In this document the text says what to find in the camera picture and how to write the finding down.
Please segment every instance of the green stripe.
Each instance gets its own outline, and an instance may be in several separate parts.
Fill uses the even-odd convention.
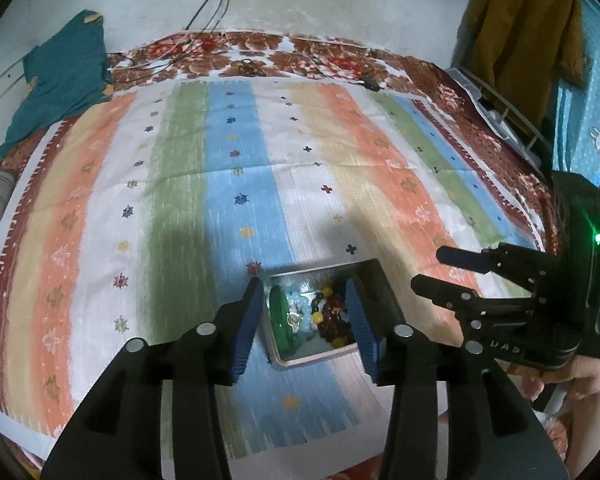
[[[206,85],[175,88],[152,151],[148,297],[140,302],[152,344],[179,338],[218,308],[204,226],[206,109]]]
[[[436,180],[445,189],[449,199],[456,204],[465,221],[469,225],[473,224],[478,227],[474,229],[474,232],[480,245],[487,247],[503,241],[502,234],[493,225],[480,202],[467,189],[466,184],[458,176],[457,171],[451,167],[448,160],[440,155],[435,144],[423,133],[415,120],[390,95],[378,93],[374,94],[373,98],[388,113],[395,127],[412,148],[414,150],[420,148],[418,156],[422,161],[429,168],[432,169],[435,166],[440,170],[439,173],[434,172]]]

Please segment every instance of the yellow bead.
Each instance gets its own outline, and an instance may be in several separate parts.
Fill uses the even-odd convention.
[[[331,341],[332,348],[342,348],[345,345],[346,341],[343,338],[337,337],[333,341]]]

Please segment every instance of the open container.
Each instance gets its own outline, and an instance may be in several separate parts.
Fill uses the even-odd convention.
[[[291,355],[283,357],[278,350],[271,327],[269,312],[271,289],[279,285],[285,292],[298,291],[302,296],[312,298],[321,289],[330,287],[333,290],[342,291],[342,295],[344,295],[347,280],[352,276],[358,276],[362,280],[370,298],[380,301],[390,308],[400,310],[398,301],[395,299],[394,292],[378,260],[296,270],[295,272],[274,274],[263,280],[266,304],[264,316],[262,316],[262,329],[269,361],[274,368],[285,370],[294,366],[324,361],[353,352],[358,348],[358,345],[352,343],[341,348],[332,348],[327,341],[319,335],[315,335],[311,340],[304,341]]]

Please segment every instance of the blue stripe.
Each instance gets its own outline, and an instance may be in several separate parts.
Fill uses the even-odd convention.
[[[241,297],[250,261],[274,273],[292,266],[294,258],[251,86],[210,83],[208,103],[205,229],[218,297],[227,303]],[[243,168],[242,173],[235,168]],[[253,229],[253,235],[241,237],[243,228]],[[267,442],[276,447],[304,444],[305,435],[323,438],[346,429],[347,423],[359,423],[327,363],[276,371],[259,339],[245,374],[230,392],[251,452],[267,449]],[[299,407],[285,409],[288,396],[297,397]]]
[[[502,235],[502,239],[509,244],[535,249],[536,244],[534,241],[511,222],[507,214],[498,206],[498,203],[494,200],[475,170],[464,161],[464,158],[456,152],[431,121],[422,115],[410,99],[397,95],[393,95],[393,98],[400,105],[400,108],[413,118],[421,131],[429,136],[438,153],[444,157],[449,167],[458,172],[458,176],[482,206],[491,223]]]

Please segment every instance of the green object in box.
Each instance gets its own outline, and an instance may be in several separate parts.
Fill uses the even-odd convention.
[[[289,304],[285,291],[279,285],[274,286],[269,293],[269,316],[273,337],[278,351],[286,352],[294,346],[294,331],[286,322],[289,315]]]

